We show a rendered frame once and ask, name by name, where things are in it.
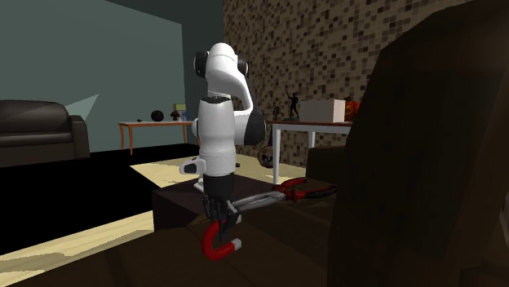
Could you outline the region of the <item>red horseshoe magnet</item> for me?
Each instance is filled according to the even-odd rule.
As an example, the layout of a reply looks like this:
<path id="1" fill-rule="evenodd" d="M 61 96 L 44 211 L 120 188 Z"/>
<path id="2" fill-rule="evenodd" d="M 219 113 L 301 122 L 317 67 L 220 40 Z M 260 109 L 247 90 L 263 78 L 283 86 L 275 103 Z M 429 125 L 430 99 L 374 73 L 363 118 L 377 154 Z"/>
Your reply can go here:
<path id="1" fill-rule="evenodd" d="M 201 251 L 211 261 L 219 261 L 242 247 L 241 240 L 236 238 L 215 249 L 213 240 L 219 233 L 219 226 L 223 221 L 214 221 L 203 233 L 201 238 Z"/>

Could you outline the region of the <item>white legged table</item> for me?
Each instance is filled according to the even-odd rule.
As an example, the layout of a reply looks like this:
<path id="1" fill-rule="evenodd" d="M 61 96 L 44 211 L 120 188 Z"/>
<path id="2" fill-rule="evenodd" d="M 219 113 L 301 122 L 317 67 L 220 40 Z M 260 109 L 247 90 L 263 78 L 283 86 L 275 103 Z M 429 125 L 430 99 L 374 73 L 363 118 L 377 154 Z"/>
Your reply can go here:
<path id="1" fill-rule="evenodd" d="M 294 117 L 286 121 L 269 121 L 271 127 L 272 138 L 272 179 L 274 183 L 279 182 L 280 178 L 280 161 L 281 161 L 281 132 L 306 132 L 308 145 L 302 147 L 299 142 L 286 141 L 290 151 L 295 151 L 294 156 L 288 157 L 288 164 L 295 165 L 298 163 L 308 163 L 303 159 L 303 153 L 308 152 L 311 148 L 315 147 L 316 133 L 348 135 L 352 121 L 344 121 L 347 101 L 343 99 L 327 99 L 327 100 L 311 100 L 303 101 L 304 110 L 299 112 L 300 118 L 298 121 Z"/>

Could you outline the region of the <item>wooden side table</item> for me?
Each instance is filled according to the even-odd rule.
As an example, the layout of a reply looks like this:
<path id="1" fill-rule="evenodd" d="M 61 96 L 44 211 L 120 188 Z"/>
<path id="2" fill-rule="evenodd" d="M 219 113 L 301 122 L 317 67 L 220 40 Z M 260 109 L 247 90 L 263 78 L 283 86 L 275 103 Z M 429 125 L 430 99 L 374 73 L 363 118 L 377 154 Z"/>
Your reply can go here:
<path id="1" fill-rule="evenodd" d="M 160 110 L 155 110 L 151 113 L 150 121 L 143 121 L 138 119 L 136 121 L 119 121 L 117 124 L 120 128 L 121 135 L 121 150 L 125 147 L 125 131 L 127 129 L 128 139 L 129 139 L 129 150 L 130 154 L 133 154 L 134 147 L 134 137 L 133 137 L 133 129 L 135 127 L 152 127 L 152 126 L 181 126 L 183 131 L 184 143 L 188 142 L 188 133 L 187 127 L 193 124 L 193 121 L 189 120 L 189 115 L 187 114 L 187 108 L 185 104 L 173 104 L 170 113 L 171 120 L 165 121 L 164 113 Z"/>

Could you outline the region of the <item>red handled pliers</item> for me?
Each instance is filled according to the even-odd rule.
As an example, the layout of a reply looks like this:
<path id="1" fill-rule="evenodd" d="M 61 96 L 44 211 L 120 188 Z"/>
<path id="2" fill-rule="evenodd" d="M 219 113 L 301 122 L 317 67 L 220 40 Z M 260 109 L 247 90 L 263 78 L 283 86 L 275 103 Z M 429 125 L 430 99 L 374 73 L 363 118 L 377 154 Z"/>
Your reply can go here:
<path id="1" fill-rule="evenodd" d="M 232 207 L 238 211 L 246 211 L 268 206 L 278 201 L 292 201 L 296 203 L 304 199 L 327 197 L 338 191 L 338 186 L 333 184 L 321 188 L 303 190 L 301 186 L 307 182 L 308 178 L 306 177 L 288 179 L 280 184 L 273 185 L 270 192 L 263 192 L 234 201 Z"/>

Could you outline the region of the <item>dark leather couch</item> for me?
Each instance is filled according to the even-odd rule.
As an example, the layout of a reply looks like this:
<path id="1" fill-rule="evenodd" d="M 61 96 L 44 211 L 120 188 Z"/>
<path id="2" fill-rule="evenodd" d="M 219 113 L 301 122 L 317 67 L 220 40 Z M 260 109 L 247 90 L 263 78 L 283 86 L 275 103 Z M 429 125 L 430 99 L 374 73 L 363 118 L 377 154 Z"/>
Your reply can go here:
<path id="1" fill-rule="evenodd" d="M 86 159 L 85 120 L 64 105 L 40 100 L 0 100 L 0 167 Z"/>

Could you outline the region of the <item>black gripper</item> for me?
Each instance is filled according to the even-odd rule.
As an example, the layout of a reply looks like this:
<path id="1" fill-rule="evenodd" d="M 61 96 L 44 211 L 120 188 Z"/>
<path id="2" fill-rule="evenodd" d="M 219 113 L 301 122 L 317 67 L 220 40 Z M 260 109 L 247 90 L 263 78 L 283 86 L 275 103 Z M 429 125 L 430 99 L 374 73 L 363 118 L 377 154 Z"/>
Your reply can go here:
<path id="1" fill-rule="evenodd" d="M 241 212 L 231 201 L 234 191 L 234 173 L 224 176 L 203 175 L 204 195 L 202 204 L 206 217 L 213 223 L 219 220 L 219 239 L 227 239 L 228 229 L 237 224 Z"/>

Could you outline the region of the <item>dark brown sofa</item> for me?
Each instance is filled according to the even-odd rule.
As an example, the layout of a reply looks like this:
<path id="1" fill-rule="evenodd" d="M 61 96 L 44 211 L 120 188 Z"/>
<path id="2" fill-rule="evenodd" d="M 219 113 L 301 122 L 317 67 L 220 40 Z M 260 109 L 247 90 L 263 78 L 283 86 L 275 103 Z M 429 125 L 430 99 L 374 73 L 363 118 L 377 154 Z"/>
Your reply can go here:
<path id="1" fill-rule="evenodd" d="M 436 11 L 384 47 L 327 179 L 331 218 L 273 205 L 213 262 L 166 229 L 14 287 L 509 287 L 509 0 Z"/>

